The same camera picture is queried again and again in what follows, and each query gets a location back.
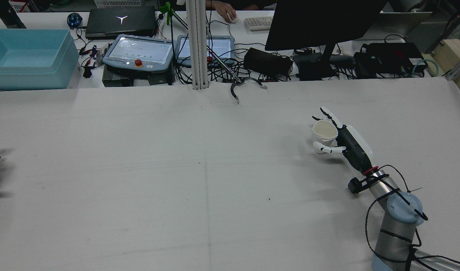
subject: white cup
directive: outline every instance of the white cup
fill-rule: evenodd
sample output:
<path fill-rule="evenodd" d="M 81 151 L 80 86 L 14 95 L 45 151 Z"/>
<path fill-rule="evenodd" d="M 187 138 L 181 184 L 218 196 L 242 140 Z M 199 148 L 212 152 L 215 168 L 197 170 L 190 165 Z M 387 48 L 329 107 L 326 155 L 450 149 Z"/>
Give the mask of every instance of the white cup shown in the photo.
<path fill-rule="evenodd" d="M 327 120 L 318 120 L 313 125 L 312 131 L 314 132 L 313 141 L 320 142 L 321 144 L 324 144 L 325 146 L 330 146 L 333 140 L 336 139 L 337 136 L 339 135 L 337 128 L 331 122 L 328 122 Z M 324 151 L 321 151 L 320 149 L 316 147 L 314 147 L 314 151 L 319 154 L 325 153 Z"/>

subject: computer monitor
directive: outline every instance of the computer monitor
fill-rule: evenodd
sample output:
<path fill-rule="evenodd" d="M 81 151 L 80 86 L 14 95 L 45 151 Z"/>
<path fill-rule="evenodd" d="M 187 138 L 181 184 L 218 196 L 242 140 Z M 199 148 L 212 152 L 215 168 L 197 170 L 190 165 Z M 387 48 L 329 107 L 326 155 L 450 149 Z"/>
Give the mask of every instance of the computer monitor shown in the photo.
<path fill-rule="evenodd" d="M 325 45 L 311 69 L 316 78 L 335 75 L 330 57 L 337 43 L 364 36 L 386 0 L 279 0 L 265 45 L 267 51 Z"/>

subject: light blue joint cap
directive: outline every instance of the light blue joint cap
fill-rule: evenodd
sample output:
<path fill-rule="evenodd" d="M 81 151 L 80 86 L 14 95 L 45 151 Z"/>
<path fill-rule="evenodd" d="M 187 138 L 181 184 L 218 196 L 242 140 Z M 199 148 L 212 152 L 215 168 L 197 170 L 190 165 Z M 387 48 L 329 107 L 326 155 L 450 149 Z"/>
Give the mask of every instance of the light blue joint cap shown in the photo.
<path fill-rule="evenodd" d="M 402 196 L 414 206 L 417 211 L 422 213 L 422 203 L 418 197 L 411 193 L 403 192 Z M 417 226 L 424 223 L 424 220 L 410 208 L 397 194 L 393 194 L 387 201 L 389 214 L 397 221 L 402 223 L 417 223 Z"/>
<path fill-rule="evenodd" d="M 383 263 L 379 257 L 374 254 L 374 257 L 372 257 L 372 270 L 373 271 L 392 271 L 390 267 L 388 267 L 386 264 Z"/>

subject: green clamp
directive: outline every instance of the green clamp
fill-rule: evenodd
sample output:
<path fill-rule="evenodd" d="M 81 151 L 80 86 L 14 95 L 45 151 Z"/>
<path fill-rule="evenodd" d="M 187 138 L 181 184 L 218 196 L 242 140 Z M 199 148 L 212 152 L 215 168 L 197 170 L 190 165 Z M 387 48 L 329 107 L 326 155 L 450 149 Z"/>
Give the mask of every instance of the green clamp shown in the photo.
<path fill-rule="evenodd" d="M 166 2 L 164 6 L 161 6 L 159 8 L 159 12 L 161 12 L 162 14 L 168 13 L 168 15 L 166 16 L 166 25 L 169 26 L 170 17 L 173 16 L 173 12 L 175 12 L 175 10 L 171 8 L 170 2 Z"/>

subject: white desk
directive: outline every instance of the white desk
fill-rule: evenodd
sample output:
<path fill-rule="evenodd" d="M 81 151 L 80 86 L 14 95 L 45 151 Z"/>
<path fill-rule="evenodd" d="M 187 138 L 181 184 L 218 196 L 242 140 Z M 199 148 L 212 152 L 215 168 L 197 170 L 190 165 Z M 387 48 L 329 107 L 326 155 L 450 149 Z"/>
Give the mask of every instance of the white desk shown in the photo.
<path fill-rule="evenodd" d="M 423 187 L 422 250 L 460 260 L 453 82 L 268 86 L 0 92 L 0 270 L 370 270 L 373 198 L 312 151 L 319 106 Z"/>

